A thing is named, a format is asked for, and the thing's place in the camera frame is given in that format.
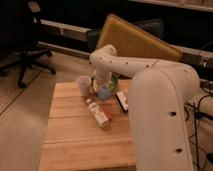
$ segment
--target floor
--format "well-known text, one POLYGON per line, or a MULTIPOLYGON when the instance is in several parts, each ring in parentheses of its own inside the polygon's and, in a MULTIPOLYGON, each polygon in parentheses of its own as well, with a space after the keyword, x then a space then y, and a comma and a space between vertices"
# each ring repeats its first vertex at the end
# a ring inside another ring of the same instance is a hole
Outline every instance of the floor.
MULTIPOLYGON (((14 60, 14 56, 1 63, 11 60, 14 60)), ((15 84, 18 68, 9 70, 6 77, 0 77, 0 171, 38 170, 55 84, 74 81, 79 75, 92 74, 88 60, 57 52, 51 58, 42 58, 42 62, 53 66, 57 74, 51 75, 45 70, 33 67, 25 77, 25 82, 28 83, 25 90, 17 88, 15 84)), ((203 92, 200 92, 193 101, 202 95, 203 92)), ((212 106, 213 100, 208 98, 201 108, 204 112, 213 114, 212 106)), ((187 123, 191 135, 192 117, 187 123)), ((203 119, 198 132, 200 146, 213 152, 213 123, 203 119)), ((200 156, 203 167, 205 155, 202 151, 200 156)), ((212 170, 213 166, 207 163, 206 171, 212 170)))

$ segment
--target dark background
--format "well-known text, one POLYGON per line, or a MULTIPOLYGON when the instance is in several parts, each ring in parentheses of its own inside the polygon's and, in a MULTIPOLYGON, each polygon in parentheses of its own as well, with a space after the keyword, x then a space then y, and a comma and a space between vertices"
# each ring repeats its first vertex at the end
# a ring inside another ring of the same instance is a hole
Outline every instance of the dark background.
MULTIPOLYGON (((128 2, 124 0, 37 0, 42 18, 81 26, 100 28, 108 14, 129 22, 161 18, 164 40, 168 43, 200 49, 213 41, 213 13, 176 7, 128 2)), ((85 42, 47 35, 45 41, 88 51, 85 42)))

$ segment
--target wooden table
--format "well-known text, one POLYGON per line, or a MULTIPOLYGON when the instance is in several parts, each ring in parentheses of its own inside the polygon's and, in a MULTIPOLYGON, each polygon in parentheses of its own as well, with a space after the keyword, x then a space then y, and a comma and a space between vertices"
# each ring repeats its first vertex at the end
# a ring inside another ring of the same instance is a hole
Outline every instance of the wooden table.
MULTIPOLYGON (((128 80, 119 81, 119 90, 127 93, 128 86, 128 80)), ((103 130, 75 83, 56 85, 39 171, 135 170, 128 116, 115 96, 96 102, 113 116, 103 130)))

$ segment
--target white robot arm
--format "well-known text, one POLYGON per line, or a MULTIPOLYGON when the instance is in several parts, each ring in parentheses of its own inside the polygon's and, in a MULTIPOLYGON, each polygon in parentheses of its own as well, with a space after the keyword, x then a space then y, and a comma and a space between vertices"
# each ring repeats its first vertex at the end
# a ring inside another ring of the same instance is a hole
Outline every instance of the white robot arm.
POLYGON ((110 71, 133 78, 129 118, 138 171, 192 171, 184 103, 199 89, 199 77, 185 64, 159 59, 116 57, 107 45, 93 52, 95 76, 110 71))

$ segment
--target white cup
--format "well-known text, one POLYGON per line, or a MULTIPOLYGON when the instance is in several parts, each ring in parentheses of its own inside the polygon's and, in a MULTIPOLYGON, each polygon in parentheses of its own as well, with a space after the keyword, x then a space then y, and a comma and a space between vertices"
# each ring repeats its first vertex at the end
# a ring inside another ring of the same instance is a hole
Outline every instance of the white cup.
POLYGON ((77 84, 83 97, 89 97, 91 82, 92 80, 89 76, 79 76, 76 78, 75 83, 77 84))

